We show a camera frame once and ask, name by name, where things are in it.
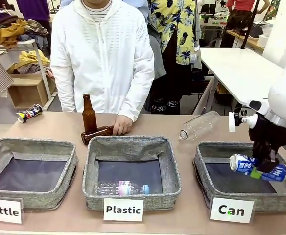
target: zipper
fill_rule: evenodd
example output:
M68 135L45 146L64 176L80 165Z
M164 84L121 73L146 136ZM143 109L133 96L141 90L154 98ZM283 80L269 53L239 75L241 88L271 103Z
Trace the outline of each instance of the zipper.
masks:
M103 25L102 22L97 23L97 34L98 34L98 44L99 44L99 53L101 57L101 64L102 64L102 71L104 74L104 93L105 93L105 112L109 112L109 104L110 104L110 77L109 77L109 70L108 70L108 58L107 58L107 47L104 41L104 32L103 32Z

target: small can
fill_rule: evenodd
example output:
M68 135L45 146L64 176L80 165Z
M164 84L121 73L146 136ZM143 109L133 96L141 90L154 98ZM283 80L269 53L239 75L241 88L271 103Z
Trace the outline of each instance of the small can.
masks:
M39 104L33 104L31 108L17 112L17 119L21 123L25 123L29 118L35 117L43 112L42 106Z
M230 169L232 171L241 172L245 175L250 175L252 178L266 181L282 182L286 179L285 165L279 164L270 173L264 173L256 170L256 163L257 159L242 154L234 154L230 157Z

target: white hoodie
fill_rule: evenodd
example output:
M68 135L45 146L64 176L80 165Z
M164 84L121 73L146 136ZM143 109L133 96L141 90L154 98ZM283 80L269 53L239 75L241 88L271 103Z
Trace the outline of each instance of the white hoodie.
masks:
M154 80L154 55L144 16L113 0L95 23L81 0L53 19L51 69L63 111L83 111L83 94L97 113L118 113L135 121Z

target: yellow floral shirt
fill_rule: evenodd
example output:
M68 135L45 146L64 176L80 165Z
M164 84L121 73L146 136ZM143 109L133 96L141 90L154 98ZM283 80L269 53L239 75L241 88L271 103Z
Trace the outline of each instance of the yellow floral shirt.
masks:
M161 35L162 52L178 26L176 62L181 65L189 64L195 41L193 33L195 0L148 0L148 6L151 20Z

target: brown glass bottle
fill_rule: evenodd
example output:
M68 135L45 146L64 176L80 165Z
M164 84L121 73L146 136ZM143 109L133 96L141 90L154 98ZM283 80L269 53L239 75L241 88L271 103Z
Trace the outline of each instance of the brown glass bottle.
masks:
M95 132L83 132L81 134L82 141L85 145L88 145L90 140L95 136L111 136L113 134L114 126L101 126Z
M97 130L96 113L93 110L89 94L83 95L84 110L82 113L85 132L95 132Z

